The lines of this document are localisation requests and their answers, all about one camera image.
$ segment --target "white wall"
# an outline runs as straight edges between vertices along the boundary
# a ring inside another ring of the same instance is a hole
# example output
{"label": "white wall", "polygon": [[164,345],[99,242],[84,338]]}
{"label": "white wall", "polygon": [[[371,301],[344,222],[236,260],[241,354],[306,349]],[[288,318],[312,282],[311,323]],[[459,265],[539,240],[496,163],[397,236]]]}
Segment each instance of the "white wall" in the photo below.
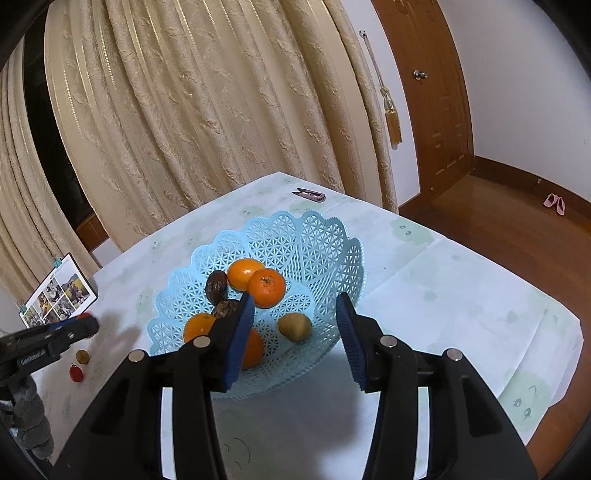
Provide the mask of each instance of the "white wall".
{"label": "white wall", "polygon": [[121,255],[121,250],[113,243],[113,240],[108,238],[96,247],[91,253],[92,257],[99,264],[100,268],[104,267],[107,263],[113,261],[115,258]]}
{"label": "white wall", "polygon": [[[402,205],[420,192],[413,129],[410,124],[410,115],[408,113],[406,97],[402,89],[402,81],[400,80],[398,68],[396,67],[394,55],[386,38],[386,33],[382,28],[382,24],[379,21],[378,14],[375,12],[371,0],[341,0],[341,2],[351,19],[355,32],[358,33],[359,30],[365,30],[367,32],[380,72],[384,78],[384,83],[390,90],[392,100],[398,110],[402,129],[402,143],[398,146],[397,150],[390,149],[390,159],[392,160],[392,169],[394,171],[394,183],[396,185],[398,204]],[[381,102],[382,95],[379,92],[378,77],[375,74],[363,39],[359,37],[359,40],[365,52],[369,69],[374,77],[376,92]]]}
{"label": "white wall", "polygon": [[476,155],[591,201],[591,82],[532,0],[439,0],[466,79]]}
{"label": "white wall", "polygon": [[11,295],[0,285],[0,329],[6,333],[14,333],[25,328]]}

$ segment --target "curtain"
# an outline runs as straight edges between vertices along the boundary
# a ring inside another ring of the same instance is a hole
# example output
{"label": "curtain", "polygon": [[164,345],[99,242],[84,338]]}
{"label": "curtain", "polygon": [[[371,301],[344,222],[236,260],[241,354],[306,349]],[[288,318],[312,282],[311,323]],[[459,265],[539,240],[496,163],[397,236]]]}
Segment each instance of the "curtain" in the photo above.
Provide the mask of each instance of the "curtain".
{"label": "curtain", "polygon": [[47,183],[29,129],[22,83],[23,42],[0,73],[0,283],[26,301],[72,253],[85,275],[98,266]]}
{"label": "curtain", "polygon": [[338,0],[57,0],[45,50],[66,151],[123,251],[276,171],[397,209]]}

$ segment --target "pink slipper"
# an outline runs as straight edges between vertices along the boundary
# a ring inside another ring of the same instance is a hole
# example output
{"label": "pink slipper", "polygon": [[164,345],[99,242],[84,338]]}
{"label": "pink slipper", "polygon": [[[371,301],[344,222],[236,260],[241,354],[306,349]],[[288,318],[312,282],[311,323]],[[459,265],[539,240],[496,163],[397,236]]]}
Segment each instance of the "pink slipper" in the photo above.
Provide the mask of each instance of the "pink slipper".
{"label": "pink slipper", "polygon": [[556,203],[556,212],[559,215],[564,215],[565,208],[566,206],[564,205],[564,200],[562,199],[562,197],[558,197],[558,201]]}
{"label": "pink slipper", "polygon": [[558,195],[550,193],[550,195],[548,195],[548,198],[546,198],[546,200],[544,201],[544,206],[547,208],[553,207],[554,205],[556,205],[558,200],[561,200],[561,198]]}

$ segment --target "metal screw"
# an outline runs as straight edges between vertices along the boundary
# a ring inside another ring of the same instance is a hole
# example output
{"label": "metal screw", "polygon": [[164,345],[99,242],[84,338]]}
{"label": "metal screw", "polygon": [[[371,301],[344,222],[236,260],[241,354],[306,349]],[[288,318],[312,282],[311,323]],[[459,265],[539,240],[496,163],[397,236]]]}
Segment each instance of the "metal screw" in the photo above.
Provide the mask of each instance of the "metal screw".
{"label": "metal screw", "polygon": [[413,72],[413,76],[419,81],[421,79],[428,79],[429,78],[429,75],[427,72],[421,72],[420,70],[415,70]]}
{"label": "metal screw", "polygon": [[144,359],[145,355],[146,353],[143,350],[134,350],[127,356],[127,358],[130,362],[136,364],[137,362],[141,362]]}
{"label": "metal screw", "polygon": [[205,348],[205,347],[209,346],[209,344],[211,342],[212,341],[208,336],[203,335],[203,336],[197,337],[195,340],[193,340],[193,345],[196,346],[197,348]]}
{"label": "metal screw", "polygon": [[398,339],[392,335],[384,335],[379,342],[387,348],[392,348],[398,345]]}
{"label": "metal screw", "polygon": [[450,348],[447,350],[447,356],[451,358],[453,361],[457,362],[464,357],[464,354],[459,351],[457,348]]}

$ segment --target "kiwi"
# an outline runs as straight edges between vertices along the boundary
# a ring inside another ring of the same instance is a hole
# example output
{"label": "kiwi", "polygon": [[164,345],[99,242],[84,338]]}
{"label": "kiwi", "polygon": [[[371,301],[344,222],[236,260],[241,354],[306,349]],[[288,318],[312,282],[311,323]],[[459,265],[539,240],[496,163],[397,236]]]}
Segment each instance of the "kiwi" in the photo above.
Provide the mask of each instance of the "kiwi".
{"label": "kiwi", "polygon": [[238,309],[238,305],[238,300],[223,300],[212,310],[212,315],[217,319],[227,317]]}
{"label": "kiwi", "polygon": [[211,272],[205,282],[205,296],[213,304],[228,299],[228,276],[222,270]]}
{"label": "kiwi", "polygon": [[292,342],[303,342],[312,335],[312,322],[303,313],[287,313],[279,319],[277,326]]}

